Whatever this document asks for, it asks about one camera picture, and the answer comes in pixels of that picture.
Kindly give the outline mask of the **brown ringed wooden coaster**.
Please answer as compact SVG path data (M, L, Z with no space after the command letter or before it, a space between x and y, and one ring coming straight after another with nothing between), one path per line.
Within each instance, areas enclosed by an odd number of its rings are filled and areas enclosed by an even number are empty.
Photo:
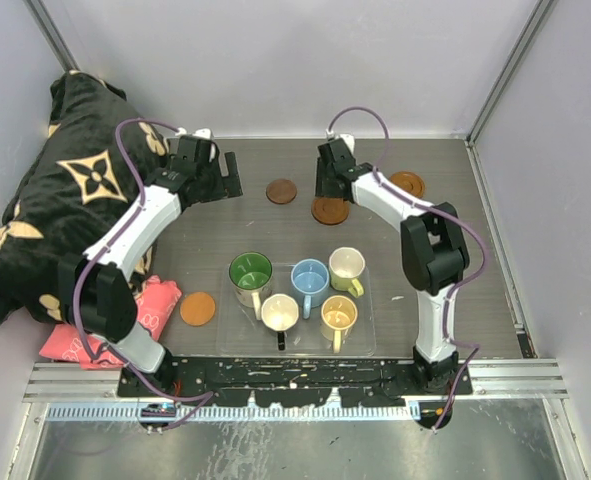
M311 205L313 218L328 226L339 225L349 216L350 203L343 199L316 197Z

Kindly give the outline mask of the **dark brown coaster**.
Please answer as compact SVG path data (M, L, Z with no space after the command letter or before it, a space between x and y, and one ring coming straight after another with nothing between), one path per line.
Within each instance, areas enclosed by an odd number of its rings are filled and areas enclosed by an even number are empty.
M278 205L292 202L297 196L297 187L289 179L280 178L270 182L266 187L267 199Z

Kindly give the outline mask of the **light brown ringed coaster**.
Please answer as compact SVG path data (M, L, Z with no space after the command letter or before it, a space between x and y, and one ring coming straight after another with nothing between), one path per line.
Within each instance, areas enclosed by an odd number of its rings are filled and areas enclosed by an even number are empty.
M405 192L422 199L425 193L425 183L423 179L414 172L398 171L389 176L391 183L401 188Z

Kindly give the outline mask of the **olive green white mug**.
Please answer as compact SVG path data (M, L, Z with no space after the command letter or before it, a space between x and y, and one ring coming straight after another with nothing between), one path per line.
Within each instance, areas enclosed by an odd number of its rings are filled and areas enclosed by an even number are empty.
M331 286L340 292L348 292L354 298L361 297L365 290L360 277L366 268L361 252L353 247L339 247L328 261Z

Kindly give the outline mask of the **orange coaster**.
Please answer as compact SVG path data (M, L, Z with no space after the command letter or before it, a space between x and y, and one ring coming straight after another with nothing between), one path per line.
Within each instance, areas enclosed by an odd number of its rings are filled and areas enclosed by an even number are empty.
M180 305L181 319L189 326L200 327L210 322L216 313L216 302L206 292L187 295Z

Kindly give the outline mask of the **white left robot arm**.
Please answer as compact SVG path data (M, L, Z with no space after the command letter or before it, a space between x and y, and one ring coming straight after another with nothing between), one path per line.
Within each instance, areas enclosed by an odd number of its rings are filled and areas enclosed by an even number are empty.
M146 180L140 197L83 254L68 254L58 265L62 318L108 344L141 371L140 385L153 396L169 393L175 372L170 353L137 321L128 281L160 234L189 207L242 195L236 157L219 148L208 128L178 136L165 168Z

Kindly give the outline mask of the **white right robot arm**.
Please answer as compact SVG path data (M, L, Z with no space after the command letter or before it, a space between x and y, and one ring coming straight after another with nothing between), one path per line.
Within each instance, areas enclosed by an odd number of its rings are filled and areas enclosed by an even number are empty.
M318 147L315 193L370 210L400 235L401 264L418 298L418 337L413 347L413 379L434 394L458 369L451 339L457 296L470 257L457 211L433 205L387 180L369 163L354 158L354 137L332 134Z

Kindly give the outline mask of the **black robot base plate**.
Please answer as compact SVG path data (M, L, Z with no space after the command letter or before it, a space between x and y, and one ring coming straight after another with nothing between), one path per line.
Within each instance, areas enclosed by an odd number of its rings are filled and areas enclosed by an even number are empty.
M176 357L167 392L195 397L211 392L217 406L322 406L333 392L344 408L403 406L410 396L446 396L454 374L422 385L409 360L378 358Z

